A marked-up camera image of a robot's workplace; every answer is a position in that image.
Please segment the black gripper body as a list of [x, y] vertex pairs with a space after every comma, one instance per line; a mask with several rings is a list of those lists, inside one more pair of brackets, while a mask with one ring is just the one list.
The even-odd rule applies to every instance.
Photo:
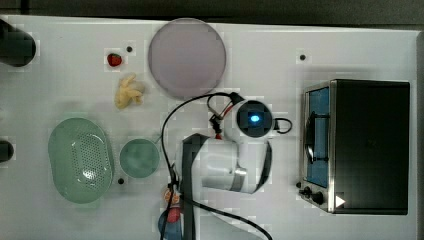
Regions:
[[232, 107], [233, 107], [233, 104], [228, 103], [227, 106], [220, 113], [218, 113], [212, 107], [208, 108], [208, 110], [212, 113], [212, 116], [209, 118], [209, 122], [211, 123], [212, 128], [216, 134], [222, 133], [220, 124], [223, 121], [225, 115], [232, 109]]

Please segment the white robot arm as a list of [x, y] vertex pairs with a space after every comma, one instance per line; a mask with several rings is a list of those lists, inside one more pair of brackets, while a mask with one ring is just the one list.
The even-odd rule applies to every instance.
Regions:
[[269, 135], [272, 112], [260, 101], [241, 100], [224, 117], [224, 138], [195, 133], [178, 149], [178, 190], [184, 202], [184, 240], [200, 240], [204, 190], [253, 194], [266, 183], [272, 166]]

